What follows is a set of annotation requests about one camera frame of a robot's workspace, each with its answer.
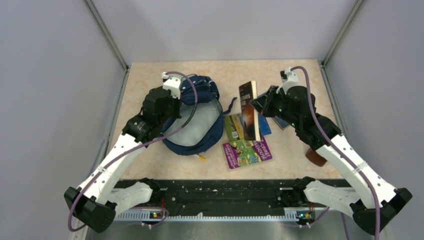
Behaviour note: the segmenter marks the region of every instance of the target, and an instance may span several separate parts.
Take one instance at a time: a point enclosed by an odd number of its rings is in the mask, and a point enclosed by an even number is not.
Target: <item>blue book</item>
[[[283,119],[279,118],[278,116],[273,117],[272,119],[274,119],[274,121],[277,123],[277,125],[282,129],[286,129],[288,127],[290,127],[290,124],[288,124],[286,121],[284,121]]]
[[[270,125],[268,124],[267,119],[262,115],[258,114],[258,116],[259,116],[259,131],[260,131],[260,134],[262,136],[270,135],[271,134],[271,128],[270,128]]]

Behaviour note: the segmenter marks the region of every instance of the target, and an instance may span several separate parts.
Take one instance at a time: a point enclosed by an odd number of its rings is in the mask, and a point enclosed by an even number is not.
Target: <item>green book cover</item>
[[[224,116],[224,129],[229,142],[222,146],[230,169],[237,169],[273,158],[263,136],[260,141],[244,140],[242,115],[240,113]]]

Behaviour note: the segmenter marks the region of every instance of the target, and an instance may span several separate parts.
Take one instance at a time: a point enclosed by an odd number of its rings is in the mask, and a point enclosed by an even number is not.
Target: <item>brown leather object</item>
[[[306,158],[309,159],[309,161],[318,167],[322,167],[326,164],[327,160],[320,156],[316,151],[309,148],[309,150],[306,152]]]

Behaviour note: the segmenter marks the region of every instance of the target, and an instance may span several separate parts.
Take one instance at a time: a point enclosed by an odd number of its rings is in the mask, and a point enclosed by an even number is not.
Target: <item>gray wall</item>
[[[94,0],[128,63],[323,59],[355,0]]]
[[[68,239],[123,71],[82,0],[1,1],[0,23],[0,238]]]
[[[424,215],[424,1],[367,1],[329,75],[349,139],[377,172],[407,187],[395,239],[422,239]]]

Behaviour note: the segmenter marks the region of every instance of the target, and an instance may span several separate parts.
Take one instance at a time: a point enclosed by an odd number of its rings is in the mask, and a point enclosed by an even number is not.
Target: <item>navy blue backpack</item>
[[[197,108],[191,121],[179,132],[163,140],[163,143],[178,155],[194,155],[205,152],[215,145],[224,132],[224,115],[233,107],[234,97],[227,111],[219,102],[220,92],[214,81],[208,76],[188,75],[197,90]],[[168,134],[181,127],[188,119],[195,104],[195,94],[189,82],[183,78],[181,85],[182,118],[169,119],[162,127],[162,133]]]

